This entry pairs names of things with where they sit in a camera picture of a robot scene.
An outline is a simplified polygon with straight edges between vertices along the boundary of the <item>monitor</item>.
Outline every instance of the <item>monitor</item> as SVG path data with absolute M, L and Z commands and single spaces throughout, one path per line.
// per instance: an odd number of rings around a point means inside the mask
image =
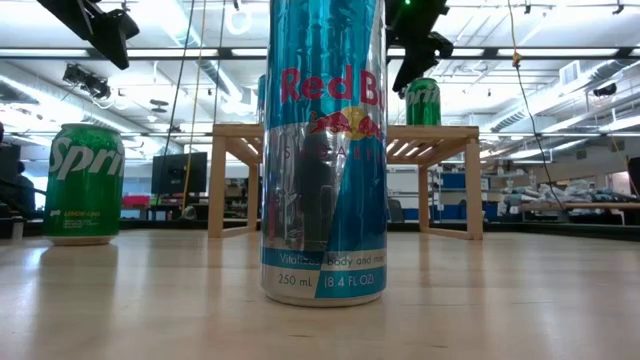
M 154 157 L 151 193 L 182 193 L 186 182 L 188 161 L 188 154 Z M 191 172 L 189 174 L 189 187 L 187 193 L 201 193 L 206 191 L 207 153 L 193 153 L 191 154 Z

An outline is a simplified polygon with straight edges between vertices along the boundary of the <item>sprite logo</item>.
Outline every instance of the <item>sprite logo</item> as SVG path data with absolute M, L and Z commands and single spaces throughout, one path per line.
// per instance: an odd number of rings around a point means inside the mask
M 440 89 L 433 84 L 428 85 L 424 89 L 417 91 L 409 91 L 407 93 L 407 105 L 416 105 L 419 103 L 435 103 L 440 101 Z
M 100 149 L 96 154 L 86 146 L 70 146 L 70 138 L 60 138 L 53 143 L 53 164 L 50 173 L 58 171 L 56 180 L 66 180 L 70 172 L 82 171 L 88 168 L 90 174 L 97 174 L 103 168 L 107 159 L 107 175 L 124 175 L 124 149 L 118 145 L 118 151 Z

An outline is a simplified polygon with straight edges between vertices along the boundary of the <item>sprite can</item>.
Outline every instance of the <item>sprite can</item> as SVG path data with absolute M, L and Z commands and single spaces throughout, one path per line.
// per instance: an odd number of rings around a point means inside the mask
M 120 134 L 66 124 L 53 139 L 44 234 L 56 245 L 106 244 L 119 231 L 124 175 Z
M 440 88 L 435 80 L 422 78 L 414 80 L 406 95 L 407 125 L 439 126 Z

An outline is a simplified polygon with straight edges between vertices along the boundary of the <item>ceiling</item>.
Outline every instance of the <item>ceiling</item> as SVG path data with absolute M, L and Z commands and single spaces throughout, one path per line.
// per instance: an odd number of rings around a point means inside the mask
M 524 1 L 513 0 L 515 35 L 520 47 L 635 47 L 640 45 L 640 0 L 622 1 L 624 11 L 613 15 L 616 1 L 528 1 L 532 5 L 525 14 Z M 269 15 L 268 1 L 244 0 L 241 13 L 233 8 L 232 1 L 204 0 L 194 2 L 192 26 L 206 47 L 259 47 L 268 45 Z M 457 47 L 512 47 L 509 12 L 504 0 L 449 0 L 451 10 L 441 16 L 435 31 L 440 32 Z M 104 10 L 121 6 L 119 1 L 103 0 Z M 192 1 L 180 0 L 129 0 L 127 5 L 141 29 L 141 33 L 128 41 L 130 49 L 180 48 L 172 36 L 177 27 L 187 24 Z M 205 31 L 202 31 L 204 16 Z M 0 33 L 11 34 L 0 38 L 1 48 L 86 48 L 88 43 L 80 40 L 62 25 L 36 1 L 0 0 Z M 180 87 L 175 103 L 175 123 L 182 130 L 189 131 L 194 119 L 195 131 L 209 131 L 216 123 L 252 123 L 256 121 L 255 91 L 258 78 L 266 72 L 266 61 L 221 60 L 220 68 L 239 89 L 252 90 L 251 98 L 242 104 L 231 104 L 218 94 L 212 79 L 200 72 L 194 61 L 185 61 L 180 77 L 181 61 L 133 60 L 131 66 L 120 71 L 107 61 L 30 59 L 4 60 L 8 66 L 0 66 L 0 76 L 24 71 L 33 76 L 29 86 L 37 90 L 47 89 L 54 98 L 62 98 L 67 92 L 75 106 L 82 104 L 83 111 L 99 111 L 109 125 L 110 121 L 131 131 L 159 131 L 168 129 L 171 109 L 174 105 L 177 84 Z M 523 61 L 521 75 L 523 88 L 529 96 L 547 91 L 560 81 L 560 69 L 572 62 L 570 57 L 563 60 Z M 583 70 L 602 64 L 602 60 L 581 61 Z M 78 64 L 83 69 L 107 78 L 113 96 L 107 101 L 92 102 L 83 91 L 71 88 L 62 81 L 67 64 Z M 401 60 L 390 62 L 389 78 L 395 79 Z M 522 93 L 518 77 L 511 61 L 506 60 L 444 60 L 427 76 L 439 81 L 442 91 L 443 123 L 445 125 L 478 125 L 488 127 L 507 109 L 522 103 Z M 637 83 L 629 83 L 627 95 L 635 93 Z M 389 83 L 389 122 L 404 123 L 404 101 L 391 91 Z M 592 110 L 587 105 L 584 92 L 577 91 L 562 102 L 536 113 L 547 117 L 550 124 L 570 119 Z M 597 106 L 606 105 L 623 98 L 591 99 Z M 152 113 L 150 100 L 169 103 L 165 114 Z M 149 116 L 156 120 L 151 122 Z M 13 126 L 11 131 L 26 131 L 29 127 Z M 526 126 L 520 131 L 531 131 Z M 186 141 L 174 139 L 176 144 Z M 501 146 L 495 142 L 485 142 L 485 148 Z M 517 148 L 519 143 L 510 144 Z

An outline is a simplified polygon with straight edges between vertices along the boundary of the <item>person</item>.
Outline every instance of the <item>person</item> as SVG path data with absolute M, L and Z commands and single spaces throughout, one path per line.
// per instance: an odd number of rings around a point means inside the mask
M 29 212 L 34 212 L 36 210 L 36 196 L 33 190 L 34 186 L 31 180 L 22 175 L 22 173 L 24 173 L 24 170 L 24 163 L 22 161 L 18 161 L 18 175 L 16 175 L 13 183 L 21 186 L 21 188 L 14 189 L 14 200 L 22 209 Z

